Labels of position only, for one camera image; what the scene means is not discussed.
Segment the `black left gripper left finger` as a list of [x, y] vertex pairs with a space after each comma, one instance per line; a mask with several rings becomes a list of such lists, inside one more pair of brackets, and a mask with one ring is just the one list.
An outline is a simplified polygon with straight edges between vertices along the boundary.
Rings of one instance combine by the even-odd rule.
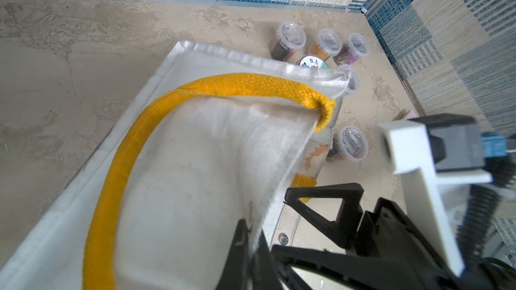
[[245, 219], [239, 220], [231, 241], [226, 263], [216, 290], [247, 289], [249, 281], [249, 231]]

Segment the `clear plastic seed jar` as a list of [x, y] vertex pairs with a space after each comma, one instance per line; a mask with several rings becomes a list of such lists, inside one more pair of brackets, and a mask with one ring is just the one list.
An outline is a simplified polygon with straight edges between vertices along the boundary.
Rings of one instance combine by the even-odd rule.
[[275, 34], [276, 42], [272, 45], [270, 52], [274, 60], [286, 61], [305, 47], [305, 31], [295, 22], [285, 21], [278, 27]]

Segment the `white canvas tote bag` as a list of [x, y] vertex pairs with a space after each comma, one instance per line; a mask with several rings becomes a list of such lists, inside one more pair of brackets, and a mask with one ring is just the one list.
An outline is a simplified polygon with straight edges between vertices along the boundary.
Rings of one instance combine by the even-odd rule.
[[2, 289], [216, 289], [324, 145], [349, 74], [179, 41], [1, 269]]

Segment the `clear seed jar red contents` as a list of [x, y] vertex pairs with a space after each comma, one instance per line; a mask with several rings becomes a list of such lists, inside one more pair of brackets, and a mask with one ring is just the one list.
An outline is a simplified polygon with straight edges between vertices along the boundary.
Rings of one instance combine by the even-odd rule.
[[339, 35], [329, 28], [324, 28], [315, 36], [309, 53], [326, 61], [330, 57], [337, 56], [337, 54], [341, 52], [342, 46], [343, 43]]

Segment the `clear seed jar dark contents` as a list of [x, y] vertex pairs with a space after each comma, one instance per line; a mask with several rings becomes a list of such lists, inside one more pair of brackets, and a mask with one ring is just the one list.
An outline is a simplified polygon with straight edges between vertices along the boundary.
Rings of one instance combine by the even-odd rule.
[[370, 43], [361, 34], [352, 33], [333, 60], [337, 66], [352, 65], [368, 56], [370, 51]]

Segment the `clear seed jar brown contents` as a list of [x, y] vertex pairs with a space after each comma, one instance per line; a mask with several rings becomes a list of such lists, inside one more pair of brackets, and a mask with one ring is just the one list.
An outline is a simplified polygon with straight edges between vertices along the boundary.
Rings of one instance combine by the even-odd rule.
[[328, 161], [362, 161], [367, 157], [369, 144], [365, 134], [355, 126], [345, 126], [333, 135]]

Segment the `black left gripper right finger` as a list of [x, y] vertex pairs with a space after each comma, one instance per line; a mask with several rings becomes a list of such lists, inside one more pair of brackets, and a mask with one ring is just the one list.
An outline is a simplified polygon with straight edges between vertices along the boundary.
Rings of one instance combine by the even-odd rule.
[[277, 268], [263, 232], [252, 257], [251, 282], [254, 290], [282, 290]]

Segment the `clear seed jar purple contents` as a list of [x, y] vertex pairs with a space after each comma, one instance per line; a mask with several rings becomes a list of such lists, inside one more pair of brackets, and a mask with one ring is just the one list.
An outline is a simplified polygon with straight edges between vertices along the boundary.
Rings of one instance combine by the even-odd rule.
[[347, 64], [342, 65], [341, 68], [344, 71], [347, 71], [347, 73], [350, 76], [348, 86], [346, 89], [346, 94], [353, 95], [353, 94], [357, 93], [360, 88], [360, 84], [361, 84], [359, 75], [357, 74], [357, 72], [354, 69], [352, 69]]

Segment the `green label seed jar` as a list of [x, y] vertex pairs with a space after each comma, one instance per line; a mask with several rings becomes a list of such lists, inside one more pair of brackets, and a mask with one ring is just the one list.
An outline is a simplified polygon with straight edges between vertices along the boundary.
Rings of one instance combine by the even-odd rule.
[[298, 65], [306, 68], [329, 69], [328, 65], [323, 59], [320, 59], [318, 56], [314, 55], [303, 56], [298, 61]]

